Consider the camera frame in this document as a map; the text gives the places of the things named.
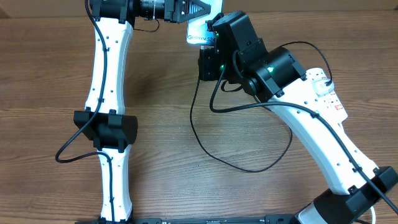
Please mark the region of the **blue Galaxy smartphone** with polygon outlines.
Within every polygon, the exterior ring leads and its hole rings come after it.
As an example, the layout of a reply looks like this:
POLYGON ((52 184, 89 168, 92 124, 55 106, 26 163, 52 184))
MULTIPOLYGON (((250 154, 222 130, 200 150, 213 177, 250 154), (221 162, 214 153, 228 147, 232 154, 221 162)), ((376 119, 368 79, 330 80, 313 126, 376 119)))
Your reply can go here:
POLYGON ((188 21, 187 43, 214 46, 216 37, 212 31, 208 31, 206 21, 213 20, 217 14, 223 12, 223 0, 203 0, 203 3, 211 6, 210 13, 188 21))

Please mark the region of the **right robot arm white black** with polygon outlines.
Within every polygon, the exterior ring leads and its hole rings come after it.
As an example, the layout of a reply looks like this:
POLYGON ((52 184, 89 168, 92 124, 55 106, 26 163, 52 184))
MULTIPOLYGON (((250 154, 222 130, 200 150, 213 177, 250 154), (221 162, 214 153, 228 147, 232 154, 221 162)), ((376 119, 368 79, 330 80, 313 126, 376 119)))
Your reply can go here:
POLYGON ((397 172, 379 167, 346 135, 327 100, 331 78, 303 68, 286 46, 267 50, 243 11, 206 21, 215 36, 213 80, 240 84, 259 107, 275 113, 298 137, 319 166, 328 188, 297 212, 292 223, 353 223, 397 185, 397 172))

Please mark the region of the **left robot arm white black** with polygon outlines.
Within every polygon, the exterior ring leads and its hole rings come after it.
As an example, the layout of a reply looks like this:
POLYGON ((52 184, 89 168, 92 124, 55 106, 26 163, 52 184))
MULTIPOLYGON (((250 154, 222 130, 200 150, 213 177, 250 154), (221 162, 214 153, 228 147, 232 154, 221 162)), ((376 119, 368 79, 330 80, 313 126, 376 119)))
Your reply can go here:
POLYGON ((223 10, 222 1, 104 1, 85 3, 95 28, 91 89, 73 121, 93 142, 100 159, 103 205, 97 223, 131 223, 129 153, 137 137, 137 118, 125 114, 124 73, 137 17, 146 21, 188 22, 187 42, 211 45, 206 22, 223 10))

